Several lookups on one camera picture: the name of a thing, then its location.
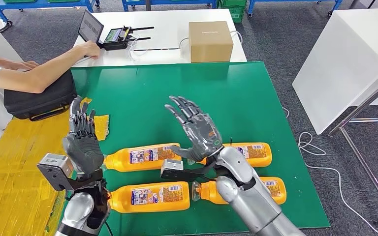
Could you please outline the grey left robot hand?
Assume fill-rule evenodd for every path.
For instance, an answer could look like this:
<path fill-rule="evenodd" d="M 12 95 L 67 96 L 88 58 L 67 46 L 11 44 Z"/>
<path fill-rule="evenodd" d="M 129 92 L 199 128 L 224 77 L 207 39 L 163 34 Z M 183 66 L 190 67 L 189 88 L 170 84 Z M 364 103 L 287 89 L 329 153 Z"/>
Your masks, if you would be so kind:
<path fill-rule="evenodd" d="M 69 132 L 62 145 L 76 172 L 90 175 L 100 169 L 104 155 L 95 134 L 95 110 L 87 114 L 88 103 L 82 100 L 77 96 L 70 105 Z"/>

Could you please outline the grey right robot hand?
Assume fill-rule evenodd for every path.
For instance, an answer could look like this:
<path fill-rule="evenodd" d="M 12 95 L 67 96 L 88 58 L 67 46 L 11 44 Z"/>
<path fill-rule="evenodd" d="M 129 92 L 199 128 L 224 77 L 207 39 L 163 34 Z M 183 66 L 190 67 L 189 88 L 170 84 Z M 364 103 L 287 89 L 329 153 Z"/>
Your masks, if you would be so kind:
<path fill-rule="evenodd" d="M 178 156 L 200 162 L 206 157 L 218 153 L 222 148 L 222 137 L 210 115 L 200 109 L 193 101 L 182 96 L 169 96 L 179 111 L 172 105 L 164 107 L 178 120 L 192 143 L 190 148 L 172 146 L 171 150 Z"/>

